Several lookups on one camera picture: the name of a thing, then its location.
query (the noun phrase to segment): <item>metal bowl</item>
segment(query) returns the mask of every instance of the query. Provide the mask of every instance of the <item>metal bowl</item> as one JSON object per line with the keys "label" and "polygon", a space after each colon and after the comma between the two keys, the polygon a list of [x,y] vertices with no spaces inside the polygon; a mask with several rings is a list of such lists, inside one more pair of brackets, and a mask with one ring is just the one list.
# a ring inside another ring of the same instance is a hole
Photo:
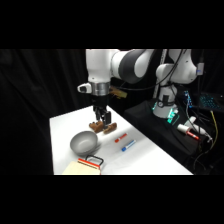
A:
{"label": "metal bowl", "polygon": [[94,132],[85,131],[76,135],[70,143],[72,151],[78,156],[87,156],[96,151],[98,137]]}

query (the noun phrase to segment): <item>table surface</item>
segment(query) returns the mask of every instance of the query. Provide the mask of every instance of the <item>table surface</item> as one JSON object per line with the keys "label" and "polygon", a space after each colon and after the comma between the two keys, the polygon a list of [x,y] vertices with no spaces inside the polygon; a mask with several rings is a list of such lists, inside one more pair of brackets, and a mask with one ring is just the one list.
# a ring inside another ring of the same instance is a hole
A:
{"label": "table surface", "polygon": [[[118,124],[118,128],[108,135],[97,134],[99,150],[95,156],[104,159],[102,175],[192,175],[114,110],[108,107],[108,111],[111,111],[112,121]],[[89,124],[94,121],[92,107],[50,119],[55,175],[61,175],[70,162],[80,158],[71,150],[70,141],[82,131],[92,131]],[[128,136],[115,143],[115,139],[124,133]],[[121,149],[132,140],[137,143],[122,152]]]}

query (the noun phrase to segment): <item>cable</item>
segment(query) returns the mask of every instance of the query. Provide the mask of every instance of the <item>cable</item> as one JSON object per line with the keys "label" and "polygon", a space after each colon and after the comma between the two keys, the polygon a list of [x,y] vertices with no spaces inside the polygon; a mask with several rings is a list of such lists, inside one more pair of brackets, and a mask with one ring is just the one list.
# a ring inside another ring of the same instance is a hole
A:
{"label": "cable", "polygon": [[187,100],[186,114],[187,114],[188,120],[190,120],[190,117],[188,114],[188,107],[189,107],[189,94],[188,94],[188,100]]}
{"label": "cable", "polygon": [[177,68],[178,66],[178,62],[180,60],[180,57],[182,55],[182,52],[183,52],[183,49],[181,49],[181,53],[176,61],[176,63],[174,64],[173,68],[171,69],[171,71],[169,72],[169,74],[164,78],[162,79],[160,82],[158,82],[157,84],[155,84],[154,86],[151,86],[151,87],[148,87],[148,88],[145,88],[145,89],[128,89],[128,88],[121,88],[121,87],[117,87],[117,86],[114,86],[115,88],[117,89],[121,89],[121,90],[129,90],[129,91],[146,91],[146,90],[149,90],[149,89],[153,89],[155,86],[159,85],[160,83],[162,83],[169,75],[173,75],[175,69]]}
{"label": "cable", "polygon": [[171,85],[170,87],[171,87],[171,90],[172,90],[172,92],[173,92],[173,94],[174,94],[174,96],[175,96],[177,102],[178,102],[179,105],[180,105],[181,110],[183,111],[183,113],[184,113],[184,115],[186,116],[187,120],[191,123],[192,127],[194,128],[194,131],[197,132],[197,130],[196,130],[194,124],[193,124],[193,123],[191,122],[191,120],[187,117],[187,115],[185,114],[184,109],[181,107],[180,101],[178,100],[177,95],[175,94],[175,92],[174,92],[174,90],[173,90],[173,86]]}
{"label": "cable", "polygon": [[215,138],[214,143],[213,143],[213,140],[211,141],[211,142],[212,142],[212,146],[211,146],[211,148],[210,148],[207,152],[204,152],[204,153],[202,153],[201,155],[199,155],[199,156],[197,157],[197,159],[196,159],[195,162],[194,162],[194,170],[195,170],[195,164],[196,164],[196,162],[198,161],[198,159],[200,159],[203,155],[208,154],[208,153],[214,148],[214,146],[215,146],[215,144],[216,144],[216,142],[217,142],[217,139],[218,139],[219,130],[218,130],[218,127],[217,127],[217,123],[216,123],[216,119],[215,119],[215,116],[214,116],[213,111],[211,111],[211,114],[212,114],[212,118],[213,118],[214,123],[215,123],[215,128],[216,128],[216,138]]}
{"label": "cable", "polygon": [[215,146],[216,142],[217,142],[217,139],[218,139],[218,136],[219,136],[219,130],[218,130],[218,126],[217,126],[217,123],[216,123],[216,120],[215,120],[215,116],[214,116],[214,113],[213,111],[211,111],[211,114],[212,114],[212,118],[214,120],[214,123],[215,123],[215,128],[216,128],[216,137],[215,137],[215,141],[214,141],[214,144],[212,146],[212,148]]}

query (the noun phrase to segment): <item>black curtain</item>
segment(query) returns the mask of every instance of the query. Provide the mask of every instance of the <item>black curtain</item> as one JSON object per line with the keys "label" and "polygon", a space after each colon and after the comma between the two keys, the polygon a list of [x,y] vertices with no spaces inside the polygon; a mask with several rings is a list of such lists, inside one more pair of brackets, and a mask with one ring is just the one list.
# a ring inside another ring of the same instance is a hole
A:
{"label": "black curtain", "polygon": [[[195,52],[196,63],[200,49]],[[161,53],[140,83],[124,87],[154,85]],[[204,91],[224,94],[223,56],[223,49],[206,49]],[[85,49],[0,50],[0,174],[53,174],[49,118],[90,106],[90,97],[77,92],[87,81]],[[122,115],[152,95],[153,89],[128,92],[127,99],[111,96],[110,106]]]}

